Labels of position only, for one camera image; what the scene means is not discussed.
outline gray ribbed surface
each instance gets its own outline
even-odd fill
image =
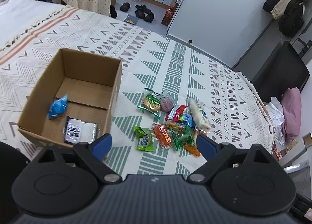
[[[106,186],[82,211],[57,219],[22,215],[15,223],[27,224],[190,224],[190,223],[295,223],[287,214],[252,219],[219,206],[201,185],[185,182],[181,175],[128,175],[118,185]]]

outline bed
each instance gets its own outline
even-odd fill
[[[137,108],[144,88],[170,91],[178,104],[187,98],[204,103],[213,131],[210,138],[237,148],[254,143],[271,152],[272,125],[251,83],[215,60],[176,41],[94,12],[31,0],[0,6],[0,141],[28,158],[40,150],[17,131],[17,122],[32,88],[59,48],[122,60],[122,80],[112,118],[113,146],[106,164],[126,174],[182,174],[206,160],[185,149],[136,150],[134,125],[163,122]]]

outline large brown bottle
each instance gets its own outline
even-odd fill
[[[161,24],[168,26],[173,15],[174,15],[174,6],[175,6],[175,1],[176,0],[172,0],[170,7],[167,9],[165,16],[163,17],[163,20],[161,21]]]

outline pink cloth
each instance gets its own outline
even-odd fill
[[[299,135],[301,126],[301,98],[299,89],[288,89],[282,96],[284,123],[281,125],[282,132],[287,140],[292,140]]]

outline shoe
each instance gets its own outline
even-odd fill
[[[130,4],[129,3],[124,3],[122,4],[122,6],[120,7],[120,10],[123,11],[123,12],[127,12],[130,8]]]
[[[147,16],[144,17],[144,21],[146,21],[146,22],[152,22],[153,19],[154,19],[154,13],[152,13],[152,12],[148,13]]]
[[[113,5],[110,5],[110,16],[112,18],[115,18],[115,19],[117,18],[117,12],[116,12],[115,7]]]
[[[145,5],[143,5],[143,6],[142,6],[142,5],[141,5],[141,6],[135,5],[135,7],[136,7],[137,9],[143,9],[143,12],[146,13],[146,14],[148,14],[148,13],[151,12],[151,10],[148,9]]]
[[[137,18],[144,19],[145,14],[144,14],[143,9],[140,9],[140,8],[137,9],[137,10],[135,11],[135,16],[136,16]]]

